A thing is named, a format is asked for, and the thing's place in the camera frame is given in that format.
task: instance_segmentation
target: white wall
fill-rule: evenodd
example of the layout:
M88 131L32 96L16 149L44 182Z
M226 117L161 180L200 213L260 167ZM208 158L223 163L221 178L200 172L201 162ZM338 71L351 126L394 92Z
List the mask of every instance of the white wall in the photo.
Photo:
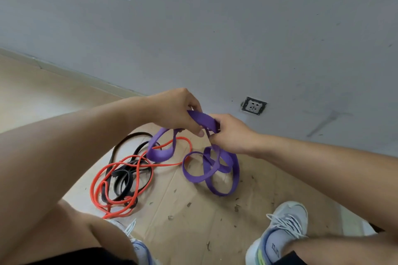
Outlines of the white wall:
M240 117L261 132L398 140L398 0L0 2L1 47L144 94L188 87L207 112L258 97Z

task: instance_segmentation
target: floor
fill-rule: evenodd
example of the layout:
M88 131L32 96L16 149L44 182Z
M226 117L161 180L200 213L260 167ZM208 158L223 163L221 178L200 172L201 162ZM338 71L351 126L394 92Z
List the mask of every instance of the floor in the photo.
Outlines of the floor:
M109 93L0 55L0 132L47 117L94 107L119 99ZM154 134L159 127L148 124L139 130ZM184 131L195 150L209 145ZM167 133L161 140L170 139ZM132 154L142 139L122 147L118 158ZM179 162L187 153L178 142L168 162ZM65 195L75 208L98 216L89 188L94 175L106 165L110 152L88 170ZM282 202L296 200L309 212L308 234L341 234L337 204L303 182L247 156L239 156L241 182L231 196L216 197L203 184L188 182L180 167L158 167L152 186L139 198L136 211L119 221L128 225L137 218L133 234L144 240L163 264L244 264L250 244L267 228L267 213ZM189 172L201 173L198 158ZM214 183L227 190L231 176L217 174Z

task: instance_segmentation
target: sneaker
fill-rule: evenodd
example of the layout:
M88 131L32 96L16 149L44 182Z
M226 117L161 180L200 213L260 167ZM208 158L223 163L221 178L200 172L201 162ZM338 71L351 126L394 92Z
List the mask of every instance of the sneaker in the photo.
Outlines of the sneaker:
M247 250L246 265L271 265L281 258L287 243L306 237L308 212L299 202L284 202L267 218L271 223Z
M152 257L149 249L142 241L131 236L131 232L135 227L136 219L134 219L126 228L122 223L114 219L109 219L107 221L120 228L128 236L137 255L138 265L162 265L161 262Z

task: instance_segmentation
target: white sock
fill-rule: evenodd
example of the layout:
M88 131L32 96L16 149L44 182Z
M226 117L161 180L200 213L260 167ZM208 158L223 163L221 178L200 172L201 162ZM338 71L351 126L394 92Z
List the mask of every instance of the white sock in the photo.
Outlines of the white sock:
M266 242L266 254L272 263L275 263L281 258L282 249L285 245L295 240L291 234L285 230L276 230L271 233Z

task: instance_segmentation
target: outlet cover plate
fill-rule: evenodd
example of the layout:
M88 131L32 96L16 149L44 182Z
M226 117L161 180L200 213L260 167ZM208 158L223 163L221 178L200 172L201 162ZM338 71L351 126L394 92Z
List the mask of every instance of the outlet cover plate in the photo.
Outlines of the outlet cover plate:
M241 105L241 110L258 116L264 111L268 103L257 100L255 98L246 97L245 101Z

